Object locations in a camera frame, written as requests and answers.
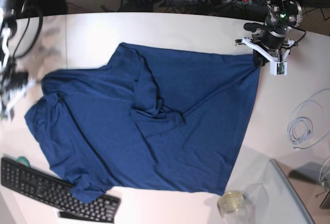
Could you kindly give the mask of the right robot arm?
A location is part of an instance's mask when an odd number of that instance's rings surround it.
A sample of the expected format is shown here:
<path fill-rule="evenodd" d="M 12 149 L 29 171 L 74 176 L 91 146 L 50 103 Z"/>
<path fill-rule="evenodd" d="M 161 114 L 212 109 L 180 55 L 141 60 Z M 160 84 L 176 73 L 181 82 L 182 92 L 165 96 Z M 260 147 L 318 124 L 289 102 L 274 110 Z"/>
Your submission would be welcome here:
<path fill-rule="evenodd" d="M 9 40 L 17 32 L 17 19 L 35 12 L 39 17 L 38 29 L 31 45 L 21 55 L 9 51 Z M 1 99 L 21 90 L 28 83 L 27 72 L 17 72 L 17 60 L 25 57 L 34 47 L 43 24 L 43 14 L 34 0 L 1 0 Z"/>

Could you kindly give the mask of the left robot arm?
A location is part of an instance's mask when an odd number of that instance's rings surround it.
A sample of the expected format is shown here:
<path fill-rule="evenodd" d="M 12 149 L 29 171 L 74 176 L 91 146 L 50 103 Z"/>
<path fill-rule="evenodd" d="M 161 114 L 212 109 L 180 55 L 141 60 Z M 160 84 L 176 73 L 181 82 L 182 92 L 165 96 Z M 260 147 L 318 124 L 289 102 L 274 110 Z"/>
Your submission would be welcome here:
<path fill-rule="evenodd" d="M 297 0 L 262 0 L 262 3 L 267 8 L 264 23 L 245 23 L 244 29 L 252 36 L 243 38 L 241 43 L 253 50 L 256 67 L 273 61 L 276 69 L 283 69 L 291 49 L 299 44 L 299 40 L 287 40 L 286 37 L 291 30 L 299 30 L 302 8 Z"/>

